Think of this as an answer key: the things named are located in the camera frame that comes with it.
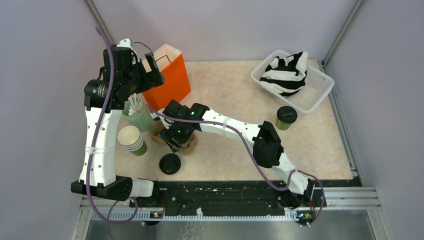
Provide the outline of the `orange paper bag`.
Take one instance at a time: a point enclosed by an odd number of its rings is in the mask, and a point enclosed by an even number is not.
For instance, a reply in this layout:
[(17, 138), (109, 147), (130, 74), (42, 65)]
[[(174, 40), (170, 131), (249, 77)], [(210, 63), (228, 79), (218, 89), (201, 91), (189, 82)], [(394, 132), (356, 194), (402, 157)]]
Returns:
[(165, 108), (170, 101), (181, 102), (190, 92), (191, 86), (183, 53), (163, 44), (153, 52), (164, 84), (142, 93), (146, 103), (155, 111)]

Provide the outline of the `stack of black cup lids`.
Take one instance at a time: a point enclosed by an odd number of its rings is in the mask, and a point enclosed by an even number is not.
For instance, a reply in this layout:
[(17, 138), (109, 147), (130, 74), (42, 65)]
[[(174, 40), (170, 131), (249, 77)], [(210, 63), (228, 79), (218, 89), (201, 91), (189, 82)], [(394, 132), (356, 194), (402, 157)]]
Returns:
[(181, 168), (181, 160), (178, 155), (168, 153), (159, 161), (159, 169), (166, 175), (174, 175)]

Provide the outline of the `stack of green paper cups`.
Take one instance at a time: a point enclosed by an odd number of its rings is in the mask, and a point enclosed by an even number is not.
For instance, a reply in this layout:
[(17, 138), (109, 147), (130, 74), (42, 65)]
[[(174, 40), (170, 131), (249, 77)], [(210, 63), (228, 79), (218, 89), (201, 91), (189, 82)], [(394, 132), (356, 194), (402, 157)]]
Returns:
[(142, 156), (147, 152), (146, 142), (135, 126), (129, 125), (122, 128), (117, 135), (118, 142), (136, 156)]

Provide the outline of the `green paper coffee cup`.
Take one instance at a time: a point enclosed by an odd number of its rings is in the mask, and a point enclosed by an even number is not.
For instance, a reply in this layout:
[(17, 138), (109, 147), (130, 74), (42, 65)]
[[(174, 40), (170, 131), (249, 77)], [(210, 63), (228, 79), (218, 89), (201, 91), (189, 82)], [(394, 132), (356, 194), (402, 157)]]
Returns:
[(279, 119), (275, 120), (275, 127), (280, 131), (287, 130), (292, 124), (293, 124), (292, 122), (285, 122)]

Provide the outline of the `black cup lid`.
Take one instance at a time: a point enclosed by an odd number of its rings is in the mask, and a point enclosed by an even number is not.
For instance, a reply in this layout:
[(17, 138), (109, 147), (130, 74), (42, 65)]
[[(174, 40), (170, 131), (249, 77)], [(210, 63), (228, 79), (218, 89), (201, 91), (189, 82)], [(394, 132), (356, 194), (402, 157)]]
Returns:
[(282, 106), (277, 110), (276, 118), (281, 123), (293, 124), (298, 118), (298, 113), (291, 106)]

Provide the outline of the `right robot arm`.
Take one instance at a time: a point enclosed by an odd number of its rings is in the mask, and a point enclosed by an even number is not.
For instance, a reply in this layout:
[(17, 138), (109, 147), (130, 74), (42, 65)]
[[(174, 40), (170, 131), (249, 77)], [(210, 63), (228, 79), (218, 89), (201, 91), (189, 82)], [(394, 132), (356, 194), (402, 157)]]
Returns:
[(258, 171), (262, 168), (271, 169), (286, 183), (285, 187), (277, 187), (260, 171), (260, 175), (273, 189), (290, 192), (299, 206), (307, 206), (313, 200), (313, 183), (289, 160), (272, 123), (247, 123), (222, 115), (200, 103), (187, 107), (175, 100), (160, 111), (152, 110), (151, 115), (164, 125), (158, 135), (172, 152), (180, 151), (194, 131), (240, 141)]

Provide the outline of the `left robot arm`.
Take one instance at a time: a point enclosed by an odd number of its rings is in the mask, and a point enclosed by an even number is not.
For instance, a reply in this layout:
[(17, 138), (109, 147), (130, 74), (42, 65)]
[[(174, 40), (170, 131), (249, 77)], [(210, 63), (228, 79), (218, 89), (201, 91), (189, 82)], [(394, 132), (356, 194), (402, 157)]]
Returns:
[(115, 173), (115, 145), (125, 101), (164, 84), (153, 53), (145, 54), (150, 67), (146, 70), (133, 48), (123, 39), (103, 51), (104, 65), (100, 76), (84, 88), (87, 122), (84, 164), (79, 179), (71, 183), (72, 193), (115, 201), (141, 197), (149, 207), (160, 202), (160, 193), (152, 180), (119, 176)]

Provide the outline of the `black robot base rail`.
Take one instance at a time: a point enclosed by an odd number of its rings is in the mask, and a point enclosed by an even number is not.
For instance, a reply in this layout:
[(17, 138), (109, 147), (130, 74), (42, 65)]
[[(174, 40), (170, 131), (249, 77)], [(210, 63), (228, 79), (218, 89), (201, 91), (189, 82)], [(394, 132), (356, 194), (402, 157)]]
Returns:
[(155, 181), (150, 197), (137, 197), (138, 207), (159, 208), (165, 216), (206, 217), (283, 216), (289, 210), (318, 210), (326, 206), (316, 181), (306, 195), (277, 191), (263, 180)]

